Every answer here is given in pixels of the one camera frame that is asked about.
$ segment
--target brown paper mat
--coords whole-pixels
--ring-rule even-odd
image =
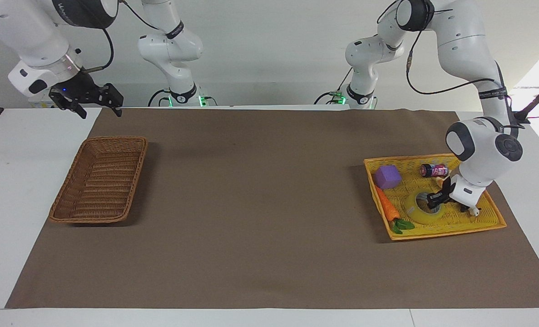
[[[129,218],[47,222],[7,308],[539,307],[508,227],[391,242],[362,160],[446,153],[446,112],[104,110],[90,136],[150,142]]]

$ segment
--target wicker basket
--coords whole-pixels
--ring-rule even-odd
[[[444,204],[446,213],[437,222],[430,225],[421,225],[412,221],[406,214],[404,202],[409,194],[417,190],[430,190],[433,192],[439,191],[434,178],[423,178],[420,175],[419,168],[422,164],[445,164],[449,169],[457,168],[460,161],[452,154],[438,155],[423,155],[417,157],[387,157],[376,159],[365,159],[364,164],[368,173],[368,180],[371,184],[372,198],[376,203],[376,207],[383,218],[388,236],[391,240],[411,240],[415,238],[435,238],[438,236],[465,234],[473,232],[481,232],[483,230],[491,230],[506,227],[504,217],[495,206],[493,199],[487,193],[483,192],[477,207],[481,208],[479,217],[471,217],[469,213],[461,213],[460,206],[457,203]],[[403,230],[403,234],[395,234],[391,230],[384,211],[380,203],[380,199],[375,190],[373,175],[380,166],[395,165],[402,176],[402,182],[396,188],[383,190],[388,199],[398,210],[401,218],[412,222],[415,229]]]
[[[147,146],[144,137],[96,137],[84,141],[49,218],[63,223],[125,220]]]

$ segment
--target yellow basket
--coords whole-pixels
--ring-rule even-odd
[[[372,198],[376,203],[376,207],[382,216],[384,226],[391,240],[412,240],[415,238],[437,238],[439,236],[466,234],[474,232],[482,232],[484,230],[492,230],[506,227],[504,217],[495,206],[493,199],[487,193],[483,192],[477,207],[481,209],[479,217],[471,217],[466,211],[461,213],[458,203],[446,203],[446,213],[437,222],[429,225],[421,225],[412,221],[406,214],[404,202],[409,194],[424,189],[432,192],[437,192],[439,187],[435,182],[435,178],[423,178],[420,175],[419,169],[422,164],[444,164],[450,170],[457,168],[460,161],[452,154],[437,154],[437,155],[421,155],[416,157],[387,157],[365,159],[364,165],[368,173],[368,180],[371,183]],[[401,218],[410,221],[415,225],[412,230],[403,230],[403,234],[395,234],[391,230],[391,226],[384,216],[384,211],[380,203],[379,196],[375,189],[373,175],[380,166],[395,165],[400,172],[402,182],[396,188],[383,190],[384,194],[392,202],[398,210]]]

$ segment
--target purple foam block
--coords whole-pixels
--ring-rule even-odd
[[[375,173],[375,183],[383,190],[386,188],[396,188],[401,180],[401,174],[394,165],[382,166]]]

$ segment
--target white robotic arm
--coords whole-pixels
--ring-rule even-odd
[[[342,95],[351,108],[367,107],[378,79],[375,65],[404,53],[406,31],[424,30],[437,34],[441,67],[478,89],[485,114],[457,122],[447,131],[446,143],[462,161],[460,174],[452,176],[442,191],[429,195],[429,206],[454,200],[477,215],[481,193],[522,157],[523,149],[516,139],[521,126],[508,104],[504,80],[489,52],[481,12],[474,0],[394,1],[380,17],[377,35],[348,45],[346,60],[355,72],[352,81],[342,87]]]
[[[86,111],[80,103],[108,106],[120,116],[122,95],[111,84],[95,85],[57,29],[59,23],[105,28],[116,12],[117,0],[0,0],[0,39],[20,57],[10,81],[27,97],[51,87],[49,96],[55,104],[82,118]]]
[[[184,62],[203,54],[201,39],[184,27],[172,0],[142,0],[148,22],[161,33],[138,40],[140,54],[166,76],[174,105],[200,106],[201,88]]]

